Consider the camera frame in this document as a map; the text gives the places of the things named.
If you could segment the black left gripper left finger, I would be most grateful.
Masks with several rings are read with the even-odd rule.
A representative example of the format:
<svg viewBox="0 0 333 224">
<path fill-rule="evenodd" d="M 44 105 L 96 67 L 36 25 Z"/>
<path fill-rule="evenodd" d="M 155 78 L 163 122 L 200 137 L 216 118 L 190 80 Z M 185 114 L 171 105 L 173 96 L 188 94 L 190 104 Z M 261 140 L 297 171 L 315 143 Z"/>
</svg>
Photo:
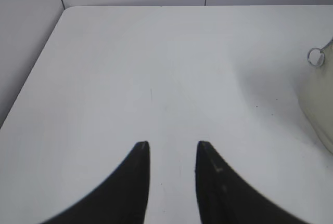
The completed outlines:
<svg viewBox="0 0 333 224">
<path fill-rule="evenodd" d="M 149 185 L 150 147 L 141 141 L 97 188 L 45 223 L 144 223 Z"/>
</svg>

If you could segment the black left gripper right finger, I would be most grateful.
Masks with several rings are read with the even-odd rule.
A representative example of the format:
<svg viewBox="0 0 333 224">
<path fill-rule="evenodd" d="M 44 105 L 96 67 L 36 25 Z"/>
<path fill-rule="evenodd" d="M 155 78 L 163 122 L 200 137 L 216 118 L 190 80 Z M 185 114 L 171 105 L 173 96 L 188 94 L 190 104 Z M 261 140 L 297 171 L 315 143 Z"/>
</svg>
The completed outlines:
<svg viewBox="0 0 333 224">
<path fill-rule="evenodd" d="M 208 141 L 197 145 L 195 187 L 202 223 L 302 223 L 243 180 Z"/>
</svg>

